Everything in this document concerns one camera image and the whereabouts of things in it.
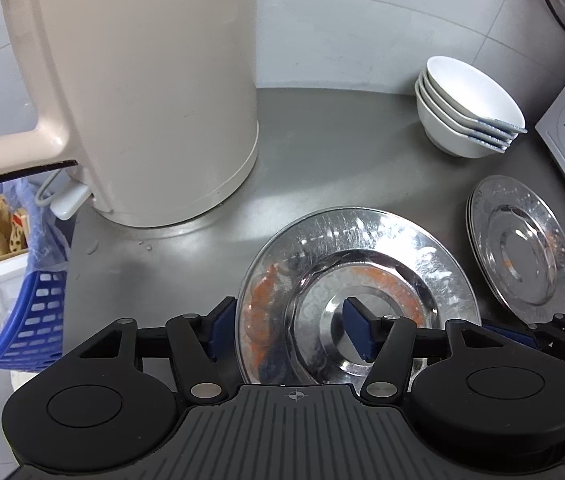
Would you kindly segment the large steel plate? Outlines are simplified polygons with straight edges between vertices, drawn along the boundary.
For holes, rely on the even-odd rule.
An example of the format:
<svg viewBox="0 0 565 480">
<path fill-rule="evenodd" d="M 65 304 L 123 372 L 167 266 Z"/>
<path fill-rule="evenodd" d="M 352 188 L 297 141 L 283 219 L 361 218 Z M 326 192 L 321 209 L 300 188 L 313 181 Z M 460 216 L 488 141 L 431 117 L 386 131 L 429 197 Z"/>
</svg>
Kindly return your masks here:
<svg viewBox="0 0 565 480">
<path fill-rule="evenodd" d="M 465 271 L 421 226 L 379 209 L 318 211 L 271 238 L 244 278 L 236 345 L 246 382 L 361 387 L 371 363 L 345 325 L 349 297 L 423 328 L 482 322 Z"/>
</svg>

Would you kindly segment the beige electric kettle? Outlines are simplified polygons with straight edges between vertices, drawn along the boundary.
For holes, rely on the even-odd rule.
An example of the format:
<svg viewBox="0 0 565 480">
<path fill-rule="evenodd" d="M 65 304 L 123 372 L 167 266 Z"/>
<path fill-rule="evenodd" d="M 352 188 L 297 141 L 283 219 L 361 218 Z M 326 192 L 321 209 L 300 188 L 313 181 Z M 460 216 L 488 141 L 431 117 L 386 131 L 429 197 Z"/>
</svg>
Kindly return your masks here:
<svg viewBox="0 0 565 480">
<path fill-rule="evenodd" d="M 256 0 L 0 0 L 37 114 L 0 182 L 63 168 L 109 220 L 170 226 L 258 157 Z"/>
</svg>

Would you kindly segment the small white bowl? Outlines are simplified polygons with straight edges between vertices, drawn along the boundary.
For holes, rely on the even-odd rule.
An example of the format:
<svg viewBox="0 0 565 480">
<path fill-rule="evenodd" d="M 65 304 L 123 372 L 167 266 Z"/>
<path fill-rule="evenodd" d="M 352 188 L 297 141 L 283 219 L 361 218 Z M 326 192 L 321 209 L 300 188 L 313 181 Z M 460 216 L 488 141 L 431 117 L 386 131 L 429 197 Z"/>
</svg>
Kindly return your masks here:
<svg viewBox="0 0 565 480">
<path fill-rule="evenodd" d="M 425 134 L 443 152 L 468 159 L 478 159 L 506 153 L 508 148 L 506 145 L 500 146 L 488 143 L 483 139 L 467 136 L 465 133 L 451 128 L 431 110 L 431 107 L 427 105 L 421 96 L 419 89 L 416 89 L 416 99 L 418 116 Z"/>
</svg>

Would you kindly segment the blue plastic basket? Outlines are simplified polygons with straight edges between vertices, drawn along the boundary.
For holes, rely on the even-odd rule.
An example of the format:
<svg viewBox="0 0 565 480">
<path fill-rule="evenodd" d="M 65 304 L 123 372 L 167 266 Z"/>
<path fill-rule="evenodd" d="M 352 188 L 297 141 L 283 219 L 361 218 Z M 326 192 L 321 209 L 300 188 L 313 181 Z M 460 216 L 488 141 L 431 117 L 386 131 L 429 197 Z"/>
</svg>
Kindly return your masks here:
<svg viewBox="0 0 565 480">
<path fill-rule="evenodd" d="M 12 209 L 30 216 L 28 251 L 0 262 L 0 368 L 40 372 L 60 358 L 69 243 L 38 187 L 25 179 L 0 183 Z"/>
</svg>

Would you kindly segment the white kettle plug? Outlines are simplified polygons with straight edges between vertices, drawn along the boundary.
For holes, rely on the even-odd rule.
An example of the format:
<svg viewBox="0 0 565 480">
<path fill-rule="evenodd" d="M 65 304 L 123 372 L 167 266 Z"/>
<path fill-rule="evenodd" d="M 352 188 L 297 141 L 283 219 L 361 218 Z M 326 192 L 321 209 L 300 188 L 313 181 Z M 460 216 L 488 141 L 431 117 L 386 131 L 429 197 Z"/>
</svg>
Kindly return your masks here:
<svg viewBox="0 0 565 480">
<path fill-rule="evenodd" d="M 35 203 L 40 208 L 48 207 L 59 220 L 66 221 L 92 197 L 92 190 L 85 183 L 69 178 L 63 188 L 53 193 L 49 192 L 49 188 L 61 172 L 62 169 L 56 169 L 48 174 L 35 194 Z"/>
</svg>

